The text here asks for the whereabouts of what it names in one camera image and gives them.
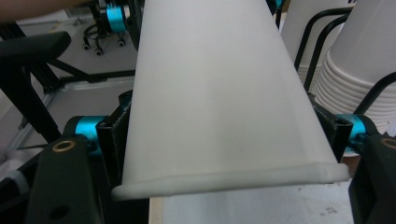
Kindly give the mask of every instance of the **black metal rod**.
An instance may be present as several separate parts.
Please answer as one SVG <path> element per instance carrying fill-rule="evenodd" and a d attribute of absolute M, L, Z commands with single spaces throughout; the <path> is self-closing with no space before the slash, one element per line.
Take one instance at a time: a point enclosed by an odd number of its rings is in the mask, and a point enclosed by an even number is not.
<path fill-rule="evenodd" d="M 311 63 L 309 64 L 309 67 L 308 67 L 308 73 L 306 74 L 306 78 L 305 78 L 304 88 L 306 91 L 309 91 L 309 87 L 311 86 L 312 78 L 314 77 L 315 70 L 317 68 L 317 64 L 319 61 L 319 56 L 320 56 L 321 50 L 323 48 L 323 44 L 326 40 L 326 37 L 329 35 L 329 33 L 332 31 L 332 29 L 334 29 L 339 24 L 345 22 L 347 20 L 348 16 L 349 16 L 349 14 L 346 14 L 345 16 L 335 19 L 334 21 L 330 22 L 320 32 L 317 44 L 315 45 L 314 52 L 312 54 Z"/>
<path fill-rule="evenodd" d="M 311 35 L 312 27 L 314 26 L 315 22 L 327 16 L 338 16 L 338 15 L 349 14 L 352 11 L 352 8 L 353 7 L 344 7 L 344 8 L 324 10 L 319 12 L 314 17 L 312 17 L 312 19 L 305 26 L 303 38 L 301 40 L 300 47 L 298 48 L 297 51 L 296 59 L 294 61 L 294 67 L 296 70 L 298 70 L 298 68 L 300 67 L 301 59 L 303 58 L 305 47 L 308 42 L 308 38 Z"/>
<path fill-rule="evenodd" d="M 32 74 L 43 86 L 44 93 L 56 92 L 63 87 L 62 82 L 46 63 L 31 63 L 29 67 L 32 70 Z"/>
<path fill-rule="evenodd" d="M 396 82 L 396 72 L 393 72 L 383 78 L 381 78 L 375 85 L 370 89 L 370 91 L 363 98 L 361 103 L 356 108 L 354 114 L 364 114 L 373 104 L 373 102 L 378 98 L 381 92 L 390 84 Z"/>
<path fill-rule="evenodd" d="M 279 27 L 280 27 L 281 18 L 282 18 L 282 8 L 278 8 L 276 10 L 276 19 L 275 19 L 275 24 L 276 24 L 276 27 L 277 27 L 278 30 L 279 30 Z"/>
<path fill-rule="evenodd" d="M 91 74 L 90 77 L 97 77 L 97 78 L 134 77 L 134 73 L 135 70 L 129 70 L 129 71 Z M 77 82 L 83 80 L 85 79 L 80 77 L 61 77 L 62 83 Z"/>
<path fill-rule="evenodd" d="M 3 68 L 0 88 L 48 143 L 61 136 L 50 112 L 20 68 Z"/>
<path fill-rule="evenodd" d="M 67 63 L 61 62 L 61 61 L 59 61 L 57 59 L 50 60 L 50 61 L 48 61 L 48 63 L 53 65 L 53 66 L 55 66 L 55 67 L 58 67 L 58 68 L 64 70 L 65 72 L 70 73 L 71 75 L 73 75 L 75 77 L 80 77 L 80 78 L 82 78 L 82 79 L 84 79 L 84 80 L 86 80 L 86 81 L 88 81 L 90 83 L 100 82 L 100 81 L 104 81 L 105 80 L 104 78 L 91 77 L 90 75 L 86 74 L 85 72 L 83 72 L 81 70 L 78 70 L 77 68 L 75 68 L 75 67 L 73 67 L 73 66 L 71 66 L 71 65 L 69 65 Z"/>

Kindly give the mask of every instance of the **black metal frame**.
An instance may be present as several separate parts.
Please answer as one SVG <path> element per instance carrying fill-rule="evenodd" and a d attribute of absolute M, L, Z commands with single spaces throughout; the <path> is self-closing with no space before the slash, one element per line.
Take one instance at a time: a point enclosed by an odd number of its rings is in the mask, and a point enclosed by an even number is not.
<path fill-rule="evenodd" d="M 383 78 L 381 78 L 375 85 L 370 89 L 370 91 L 363 98 L 361 103 L 356 108 L 354 114 L 364 114 L 373 104 L 373 102 L 378 98 L 381 92 L 390 84 L 396 82 L 396 72 L 393 72 Z"/>
<path fill-rule="evenodd" d="M 308 38 L 311 34 L 312 28 L 315 25 L 315 23 L 324 17 L 340 16 L 340 15 L 349 14 L 352 11 L 352 8 L 353 7 L 328 9 L 328 10 L 321 11 L 317 15 L 312 17 L 312 19 L 305 26 L 303 38 L 301 40 L 300 47 L 298 48 L 298 51 L 297 51 L 296 59 L 294 61 L 294 67 L 296 70 L 298 70 L 298 68 L 300 67 L 301 59 L 303 58 L 305 47 L 308 42 Z"/>
<path fill-rule="evenodd" d="M 332 31 L 332 29 L 334 29 L 341 23 L 344 23 L 347 20 L 348 16 L 349 16 L 349 14 L 346 14 L 345 16 L 335 19 L 334 21 L 330 22 L 320 32 L 317 44 L 315 45 L 314 52 L 312 54 L 311 63 L 309 64 L 309 67 L 308 67 L 308 72 L 306 74 L 305 82 L 304 82 L 304 88 L 306 91 L 309 91 L 309 87 L 311 86 L 312 78 L 314 77 L 315 70 L 317 68 L 317 64 L 319 61 L 319 56 L 320 56 L 321 50 L 323 48 L 324 42 L 326 41 L 326 37 L 329 35 L 329 33 Z"/>
<path fill-rule="evenodd" d="M 83 80 L 86 80 L 90 83 L 101 82 L 101 81 L 106 80 L 104 77 L 91 77 L 90 75 L 86 74 L 85 72 L 83 72 L 83 71 L 81 71 L 67 63 L 61 62 L 58 59 L 50 60 L 47 63 L 49 63 L 57 68 L 60 68 L 60 69 L 64 70 L 65 72 L 72 74 L 75 77 L 79 77 Z"/>

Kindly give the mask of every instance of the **black chair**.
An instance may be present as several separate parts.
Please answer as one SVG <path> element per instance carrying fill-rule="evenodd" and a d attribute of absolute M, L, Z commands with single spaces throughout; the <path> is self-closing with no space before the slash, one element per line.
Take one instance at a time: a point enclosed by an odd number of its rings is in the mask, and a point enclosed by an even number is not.
<path fill-rule="evenodd" d="M 70 43 L 71 37 L 67 32 L 18 37 L 0 42 L 0 88 L 49 143 L 55 141 L 61 134 L 32 87 L 30 67 L 50 63 L 89 82 L 105 80 L 90 77 L 77 68 L 57 60 Z M 60 82 L 57 77 L 51 78 L 55 78 L 56 83 Z"/>

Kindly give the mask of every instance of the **chair leg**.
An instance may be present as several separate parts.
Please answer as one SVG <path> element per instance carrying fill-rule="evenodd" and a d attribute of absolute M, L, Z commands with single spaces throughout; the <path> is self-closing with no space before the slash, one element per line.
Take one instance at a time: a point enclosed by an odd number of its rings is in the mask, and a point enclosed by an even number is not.
<path fill-rule="evenodd" d="M 18 68 L 2 68 L 0 88 L 9 100 L 29 120 L 38 133 L 41 133 L 48 143 L 61 137 L 58 126 L 50 112 L 38 97 L 32 84 Z"/>

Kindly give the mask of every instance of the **black plastic part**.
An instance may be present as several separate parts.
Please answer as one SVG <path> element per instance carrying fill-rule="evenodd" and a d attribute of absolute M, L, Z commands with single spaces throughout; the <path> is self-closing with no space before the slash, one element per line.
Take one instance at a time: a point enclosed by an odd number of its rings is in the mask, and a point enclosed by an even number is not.
<path fill-rule="evenodd" d="M 61 138 L 44 148 L 25 223 L 102 222 L 86 144 L 82 137 Z"/>
<path fill-rule="evenodd" d="M 396 72 L 393 72 L 383 78 L 381 78 L 375 85 L 370 89 L 370 91 L 363 98 L 361 103 L 356 108 L 354 114 L 364 114 L 373 104 L 373 102 L 378 98 L 381 92 L 390 84 L 396 81 Z"/>
<path fill-rule="evenodd" d="M 18 37 L 26 37 L 26 35 L 23 33 L 19 25 L 15 22 L 1 24 L 0 36 L 2 37 L 3 40 L 9 40 Z M 13 43 L 12 41 L 11 42 L 5 41 L 2 44 L 6 45 L 12 43 Z M 61 44 L 61 48 L 65 47 L 64 45 L 65 43 L 63 41 L 60 41 L 59 43 Z M 35 58 L 32 58 L 29 63 L 25 63 L 24 65 L 26 65 L 25 74 L 30 76 L 30 72 L 32 72 L 35 78 L 37 78 L 38 82 L 43 86 L 44 93 L 56 92 L 57 90 L 59 90 L 64 86 L 63 83 L 59 80 L 59 78 L 55 76 L 55 74 L 52 72 L 52 70 L 46 63 L 36 62 Z"/>
<path fill-rule="evenodd" d="M 134 49 L 139 50 L 140 43 L 140 30 L 137 26 L 137 21 L 135 17 L 129 17 L 126 19 L 126 29 L 129 32 L 129 36 L 132 39 L 132 43 L 134 44 Z"/>
<path fill-rule="evenodd" d="M 61 136 L 58 126 L 50 112 L 41 102 L 40 97 L 30 82 L 24 77 L 20 68 L 3 68 L 0 70 L 0 88 L 10 101 L 29 120 L 38 133 L 48 143 Z"/>
<path fill-rule="evenodd" d="M 64 134 L 63 137 L 74 137 L 76 135 L 76 128 L 79 121 L 84 118 L 84 116 L 75 116 L 67 121 L 66 125 L 64 126 Z"/>
<path fill-rule="evenodd" d="M 396 223 L 396 138 L 369 137 L 349 187 L 356 224 Z"/>
<path fill-rule="evenodd" d="M 75 77 L 83 78 L 84 80 L 86 80 L 90 83 L 101 82 L 101 81 L 106 80 L 105 78 L 91 77 L 90 75 L 84 73 L 83 71 L 81 71 L 67 63 L 61 62 L 57 59 L 48 60 L 48 63 L 64 70 L 65 72 L 70 73 L 71 75 L 73 75 Z"/>
<path fill-rule="evenodd" d="M 296 70 L 298 70 L 298 68 L 300 67 L 301 59 L 303 58 L 305 47 L 308 42 L 308 38 L 311 34 L 312 27 L 314 27 L 315 23 L 323 17 L 349 14 L 352 11 L 352 8 L 353 7 L 328 9 L 321 11 L 317 15 L 312 17 L 312 19 L 305 26 L 303 38 L 301 40 L 300 47 L 298 48 L 297 51 L 296 59 L 294 61 L 294 67 L 296 68 Z"/>
<path fill-rule="evenodd" d="M 148 224 L 149 199 L 113 202 L 110 215 L 114 224 Z"/>
<path fill-rule="evenodd" d="M 39 158 L 40 154 L 37 154 L 32 159 L 27 161 L 23 166 L 18 168 L 18 170 L 23 173 L 29 188 L 31 188 L 35 182 L 35 172 L 37 170 Z"/>
<path fill-rule="evenodd" d="M 18 190 L 17 184 L 15 183 L 14 180 L 8 177 L 4 178 L 0 182 L 0 191 L 1 191 L 0 204 L 6 203 L 8 200 L 11 200 L 12 198 L 20 195 L 20 191 Z"/>
<path fill-rule="evenodd" d="M 55 59 L 67 49 L 71 37 L 67 32 L 19 37 L 0 42 L 0 64 L 15 66 Z"/>
<path fill-rule="evenodd" d="M 340 162 L 348 146 L 348 138 L 352 131 L 353 124 L 346 119 L 337 118 L 314 100 L 311 100 L 311 104 L 314 107 L 327 140 L 332 147 L 332 152 L 337 161 Z"/>
<path fill-rule="evenodd" d="M 304 88 L 306 91 L 309 91 L 309 87 L 311 86 L 312 78 L 314 77 L 315 70 L 317 68 L 317 64 L 318 64 L 318 60 L 319 60 L 319 56 L 320 56 L 321 50 L 323 48 L 323 44 L 326 40 L 326 37 L 329 35 L 329 33 L 332 31 L 332 29 L 334 29 L 339 24 L 345 22 L 348 17 L 349 17 L 349 14 L 346 14 L 345 16 L 335 19 L 334 21 L 330 22 L 322 30 L 322 32 L 320 32 L 317 44 L 315 45 L 314 52 L 312 54 L 311 63 L 309 64 L 309 67 L 308 67 L 308 73 L 306 74 L 306 79 L 305 79 L 305 83 L 304 83 Z"/>
<path fill-rule="evenodd" d="M 30 192 L 13 197 L 0 204 L 0 223 L 22 224 L 25 216 Z"/>
<path fill-rule="evenodd" d="M 122 178 L 132 94 L 132 91 L 123 93 L 119 97 L 120 105 L 117 109 L 110 117 L 106 117 L 96 125 L 107 176 L 112 188 L 119 185 Z"/>

